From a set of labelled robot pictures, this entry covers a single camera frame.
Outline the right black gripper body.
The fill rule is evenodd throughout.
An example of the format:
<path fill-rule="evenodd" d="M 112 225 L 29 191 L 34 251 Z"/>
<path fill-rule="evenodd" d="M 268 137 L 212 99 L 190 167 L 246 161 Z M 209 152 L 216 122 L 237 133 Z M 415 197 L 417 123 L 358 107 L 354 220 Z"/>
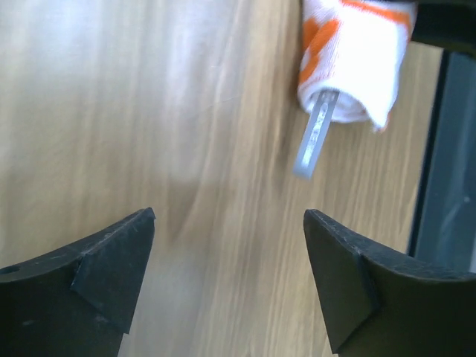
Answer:
<path fill-rule="evenodd" d="M 475 35 L 475 1 L 417 1 L 414 42 L 474 56 Z"/>

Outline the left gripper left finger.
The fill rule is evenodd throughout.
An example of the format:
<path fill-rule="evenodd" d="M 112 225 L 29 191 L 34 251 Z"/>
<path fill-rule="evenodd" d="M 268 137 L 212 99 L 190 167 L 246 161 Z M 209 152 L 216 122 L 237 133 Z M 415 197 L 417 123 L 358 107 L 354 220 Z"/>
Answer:
<path fill-rule="evenodd" d="M 155 233 L 152 208 L 1 269 L 2 356 L 117 356 Z"/>

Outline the orange flower towel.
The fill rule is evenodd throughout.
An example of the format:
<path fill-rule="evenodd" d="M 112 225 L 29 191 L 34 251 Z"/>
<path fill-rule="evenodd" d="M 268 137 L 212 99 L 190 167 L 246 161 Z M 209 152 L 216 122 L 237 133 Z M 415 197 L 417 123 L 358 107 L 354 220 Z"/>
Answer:
<path fill-rule="evenodd" d="M 416 19 L 414 1 L 304 1 L 297 88 L 303 110 L 312 112 L 321 91 L 336 90 L 332 121 L 384 129 Z"/>

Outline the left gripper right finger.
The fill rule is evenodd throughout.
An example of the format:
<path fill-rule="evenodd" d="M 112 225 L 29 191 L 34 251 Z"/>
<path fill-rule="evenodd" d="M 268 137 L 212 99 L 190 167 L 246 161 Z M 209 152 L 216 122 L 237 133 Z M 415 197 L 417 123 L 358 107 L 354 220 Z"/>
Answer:
<path fill-rule="evenodd" d="M 474 274 L 417 260 L 319 210 L 305 212 L 303 229 L 334 354 L 475 354 Z"/>

